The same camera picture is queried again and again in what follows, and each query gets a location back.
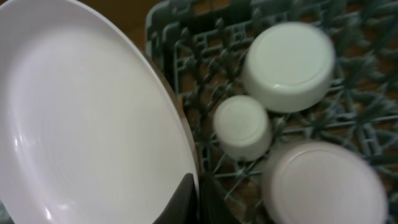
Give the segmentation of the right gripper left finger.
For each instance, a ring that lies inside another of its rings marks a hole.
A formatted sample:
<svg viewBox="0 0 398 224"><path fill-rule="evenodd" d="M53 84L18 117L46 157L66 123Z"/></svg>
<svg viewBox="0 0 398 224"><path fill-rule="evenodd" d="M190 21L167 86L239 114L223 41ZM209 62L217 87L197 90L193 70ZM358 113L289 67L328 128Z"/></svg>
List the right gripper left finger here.
<svg viewBox="0 0 398 224"><path fill-rule="evenodd" d="M193 174L184 175L164 211L153 224L197 224L197 191Z"/></svg>

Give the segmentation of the white paper cup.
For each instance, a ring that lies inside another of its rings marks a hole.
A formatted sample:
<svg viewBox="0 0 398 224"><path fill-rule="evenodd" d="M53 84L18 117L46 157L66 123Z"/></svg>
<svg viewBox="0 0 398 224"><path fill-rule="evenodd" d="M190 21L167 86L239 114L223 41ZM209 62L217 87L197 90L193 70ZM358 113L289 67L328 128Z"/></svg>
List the white paper cup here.
<svg viewBox="0 0 398 224"><path fill-rule="evenodd" d="M271 145L272 125L262 105L247 95L224 100L216 109L213 129L220 148L232 159L253 161Z"/></svg>

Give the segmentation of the grey dishwasher rack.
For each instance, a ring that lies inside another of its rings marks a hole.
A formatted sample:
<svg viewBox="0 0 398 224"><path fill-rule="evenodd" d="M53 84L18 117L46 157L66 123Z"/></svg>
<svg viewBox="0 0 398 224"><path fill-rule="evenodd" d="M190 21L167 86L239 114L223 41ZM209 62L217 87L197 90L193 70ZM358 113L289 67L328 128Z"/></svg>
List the grey dishwasher rack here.
<svg viewBox="0 0 398 224"><path fill-rule="evenodd" d="M396 1L162 1L198 223L397 222Z"/></svg>

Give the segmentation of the pink bowl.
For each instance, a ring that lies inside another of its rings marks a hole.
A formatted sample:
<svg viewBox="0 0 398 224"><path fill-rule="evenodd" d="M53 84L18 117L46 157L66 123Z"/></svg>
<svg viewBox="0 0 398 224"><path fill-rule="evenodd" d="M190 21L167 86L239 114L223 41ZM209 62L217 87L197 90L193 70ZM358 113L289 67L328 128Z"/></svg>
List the pink bowl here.
<svg viewBox="0 0 398 224"><path fill-rule="evenodd" d="M274 223L383 224L388 217L375 170L357 154L323 141L276 149L264 166L262 199Z"/></svg>

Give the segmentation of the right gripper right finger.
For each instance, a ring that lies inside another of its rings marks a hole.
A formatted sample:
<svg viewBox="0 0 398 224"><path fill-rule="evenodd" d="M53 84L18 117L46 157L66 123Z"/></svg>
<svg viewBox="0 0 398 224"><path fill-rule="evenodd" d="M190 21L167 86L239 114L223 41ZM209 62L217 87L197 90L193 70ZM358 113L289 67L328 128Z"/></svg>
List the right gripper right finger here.
<svg viewBox="0 0 398 224"><path fill-rule="evenodd" d="M224 202L212 176L200 176L200 223L240 224Z"/></svg>

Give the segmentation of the white bowl with food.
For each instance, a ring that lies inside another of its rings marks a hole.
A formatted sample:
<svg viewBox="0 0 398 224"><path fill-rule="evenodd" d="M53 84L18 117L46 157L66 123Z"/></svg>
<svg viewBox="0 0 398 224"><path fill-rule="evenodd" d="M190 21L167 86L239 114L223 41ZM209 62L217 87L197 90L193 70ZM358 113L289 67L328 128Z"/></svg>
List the white bowl with food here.
<svg viewBox="0 0 398 224"><path fill-rule="evenodd" d="M277 24L260 33L246 54L241 78L265 109L294 113L317 104L335 69L331 39L303 22Z"/></svg>

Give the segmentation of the pink plate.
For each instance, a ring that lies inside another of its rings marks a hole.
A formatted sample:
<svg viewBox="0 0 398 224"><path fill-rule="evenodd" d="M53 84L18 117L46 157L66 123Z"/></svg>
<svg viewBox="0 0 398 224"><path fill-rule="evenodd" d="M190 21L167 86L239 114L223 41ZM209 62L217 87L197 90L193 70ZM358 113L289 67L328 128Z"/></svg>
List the pink plate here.
<svg viewBox="0 0 398 224"><path fill-rule="evenodd" d="M154 63L80 1L1 5L1 202L15 223L154 223L187 173Z"/></svg>

